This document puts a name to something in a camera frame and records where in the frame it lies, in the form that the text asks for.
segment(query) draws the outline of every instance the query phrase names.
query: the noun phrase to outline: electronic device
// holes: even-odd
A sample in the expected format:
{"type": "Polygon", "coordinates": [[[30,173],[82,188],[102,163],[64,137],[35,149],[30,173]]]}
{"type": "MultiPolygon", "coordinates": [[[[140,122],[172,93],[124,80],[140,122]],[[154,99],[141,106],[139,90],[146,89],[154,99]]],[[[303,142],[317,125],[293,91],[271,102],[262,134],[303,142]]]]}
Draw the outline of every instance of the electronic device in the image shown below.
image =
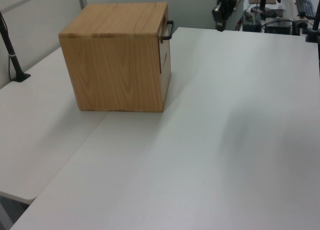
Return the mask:
{"type": "Polygon", "coordinates": [[[261,33],[260,14],[244,11],[242,15],[242,30],[244,32],[261,33]]]}
{"type": "Polygon", "coordinates": [[[305,12],[305,17],[307,19],[314,20],[316,12],[314,6],[310,0],[295,0],[296,9],[298,13],[305,12]]]}
{"type": "MultiPolygon", "coordinates": [[[[220,32],[226,28],[228,17],[231,16],[237,5],[237,0],[217,0],[217,6],[212,10],[213,18],[216,22],[216,29],[220,32]]],[[[260,0],[260,7],[256,11],[265,17],[277,16],[274,10],[265,8],[266,0],[260,0]]]]}
{"type": "Polygon", "coordinates": [[[227,19],[233,13],[236,4],[237,0],[217,0],[217,6],[212,10],[212,15],[218,31],[225,30],[227,19]]]}
{"type": "Polygon", "coordinates": [[[264,25],[264,32],[266,34],[290,35],[291,22],[289,19],[268,18],[265,20],[264,25]]]}
{"type": "Polygon", "coordinates": [[[266,18],[275,18],[277,17],[277,12],[273,9],[269,9],[266,7],[267,0],[260,0],[260,6],[255,6],[251,8],[252,13],[259,13],[263,20],[266,18]]]}

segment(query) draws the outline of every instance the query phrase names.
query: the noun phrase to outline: white table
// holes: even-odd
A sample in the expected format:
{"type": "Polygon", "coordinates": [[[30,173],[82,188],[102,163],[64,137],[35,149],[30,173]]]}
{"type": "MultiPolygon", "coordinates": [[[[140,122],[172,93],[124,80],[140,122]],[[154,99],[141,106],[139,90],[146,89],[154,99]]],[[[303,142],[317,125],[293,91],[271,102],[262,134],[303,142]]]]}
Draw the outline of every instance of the white table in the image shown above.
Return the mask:
{"type": "Polygon", "coordinates": [[[105,117],[78,109],[59,48],[0,90],[0,196],[30,204],[105,117]]]}
{"type": "Polygon", "coordinates": [[[320,226],[317,45],[179,28],[171,60],[165,112],[110,112],[12,230],[320,226]]]}

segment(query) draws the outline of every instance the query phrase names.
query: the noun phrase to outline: black handle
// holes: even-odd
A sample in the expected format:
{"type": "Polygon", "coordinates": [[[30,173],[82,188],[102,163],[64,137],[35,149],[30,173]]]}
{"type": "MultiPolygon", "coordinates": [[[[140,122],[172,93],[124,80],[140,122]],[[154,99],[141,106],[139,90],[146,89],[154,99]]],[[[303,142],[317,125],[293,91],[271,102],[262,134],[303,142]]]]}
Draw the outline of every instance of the black handle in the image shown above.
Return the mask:
{"type": "Polygon", "coordinates": [[[170,40],[172,39],[172,34],[173,34],[173,31],[174,31],[174,27],[175,27],[175,22],[170,20],[170,21],[167,21],[166,24],[171,24],[171,31],[170,31],[170,35],[169,36],[163,36],[162,37],[162,40],[170,40]]]}

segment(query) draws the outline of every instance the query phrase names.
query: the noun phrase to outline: wood grain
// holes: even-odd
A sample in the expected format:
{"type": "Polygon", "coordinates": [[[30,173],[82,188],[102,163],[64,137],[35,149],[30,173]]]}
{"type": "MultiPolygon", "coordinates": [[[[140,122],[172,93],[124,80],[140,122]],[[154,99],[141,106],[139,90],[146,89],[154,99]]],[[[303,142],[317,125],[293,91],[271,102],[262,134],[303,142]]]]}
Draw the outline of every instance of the wood grain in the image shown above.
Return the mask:
{"type": "Polygon", "coordinates": [[[59,38],[157,36],[166,2],[88,4],[59,38]]]}
{"type": "Polygon", "coordinates": [[[91,16],[95,26],[84,24],[82,29],[81,23],[88,18],[76,18],[59,34],[80,110],[163,112],[171,76],[170,44],[168,40],[161,40],[162,35],[169,34],[167,3],[137,3],[137,6],[135,20],[129,24],[130,27],[122,22],[108,23],[115,20],[114,15],[118,17],[120,12],[125,15],[130,7],[125,7],[125,4],[107,4],[107,7],[98,4],[91,6],[97,11],[91,7],[86,11],[99,13],[91,16]],[[114,11],[119,5],[121,11],[114,11]],[[159,12],[151,12],[155,19],[159,16],[161,19],[155,20],[148,15],[147,21],[140,22],[148,8],[157,9],[159,12]],[[101,9],[107,10],[105,16],[100,13],[101,9]],[[122,35],[104,35],[106,29],[112,30],[109,33],[119,30],[122,35]],[[142,29],[150,32],[142,35],[142,29]],[[79,35],[81,31],[89,37],[79,35]]]}

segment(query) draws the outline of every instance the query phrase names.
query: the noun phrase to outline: wooden box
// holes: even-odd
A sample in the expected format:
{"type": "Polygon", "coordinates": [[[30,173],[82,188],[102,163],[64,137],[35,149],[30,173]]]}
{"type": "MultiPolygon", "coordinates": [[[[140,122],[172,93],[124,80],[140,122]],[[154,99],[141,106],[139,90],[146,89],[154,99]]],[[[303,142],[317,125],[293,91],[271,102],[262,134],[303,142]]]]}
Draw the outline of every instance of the wooden box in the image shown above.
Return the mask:
{"type": "Polygon", "coordinates": [[[166,2],[87,5],[59,33],[79,109],[163,112],[172,29],[166,2]]]}

